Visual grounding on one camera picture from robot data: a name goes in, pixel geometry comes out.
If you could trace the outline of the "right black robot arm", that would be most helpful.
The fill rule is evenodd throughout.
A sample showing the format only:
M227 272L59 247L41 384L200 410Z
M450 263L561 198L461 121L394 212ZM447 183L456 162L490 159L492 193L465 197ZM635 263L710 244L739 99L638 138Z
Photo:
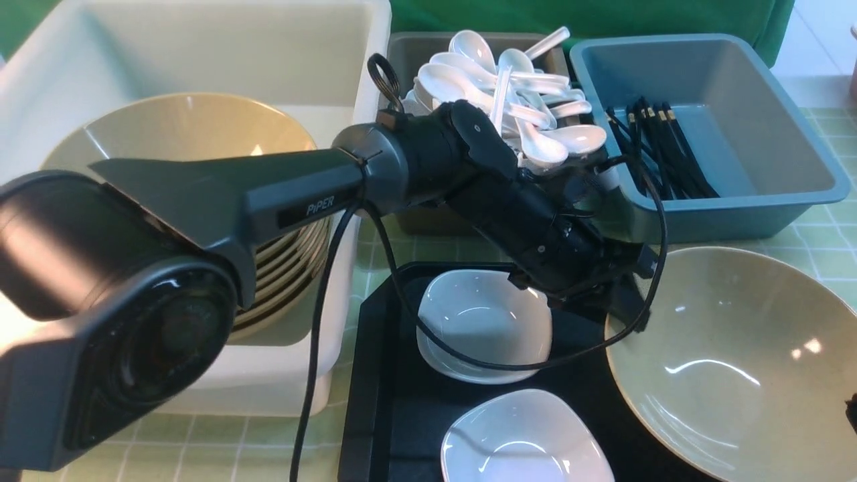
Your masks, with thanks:
M845 415L848 419L848 424L857 432L857 393L854 393L850 399L845 400Z

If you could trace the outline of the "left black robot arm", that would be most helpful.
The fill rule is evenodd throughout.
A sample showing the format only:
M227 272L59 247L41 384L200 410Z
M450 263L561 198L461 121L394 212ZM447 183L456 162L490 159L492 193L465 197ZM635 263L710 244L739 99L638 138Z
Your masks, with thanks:
M508 256L515 287L601 304L643 331L666 260L604 238L518 171L464 100L380 110L330 149L105 159L2 187L2 470L54 472L190 387L253 304L255 250L341 213L445 204Z

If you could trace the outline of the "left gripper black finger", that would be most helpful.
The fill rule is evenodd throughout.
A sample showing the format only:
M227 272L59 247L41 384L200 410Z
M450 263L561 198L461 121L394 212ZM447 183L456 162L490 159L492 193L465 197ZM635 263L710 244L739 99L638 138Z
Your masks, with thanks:
M640 288L637 277L622 274L607 287L606 330L617 333L634 321L635 333L643 333L649 323L651 307L645 302L646 288Z

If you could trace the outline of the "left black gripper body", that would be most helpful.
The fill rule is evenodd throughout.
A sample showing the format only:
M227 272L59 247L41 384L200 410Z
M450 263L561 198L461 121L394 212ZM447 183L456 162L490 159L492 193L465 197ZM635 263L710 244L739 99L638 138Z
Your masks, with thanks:
M649 278L656 255L646 244L602 235L588 220L524 178L482 173L462 185L462 217L518 268L512 280L561 305L606 309L607 287L622 274Z

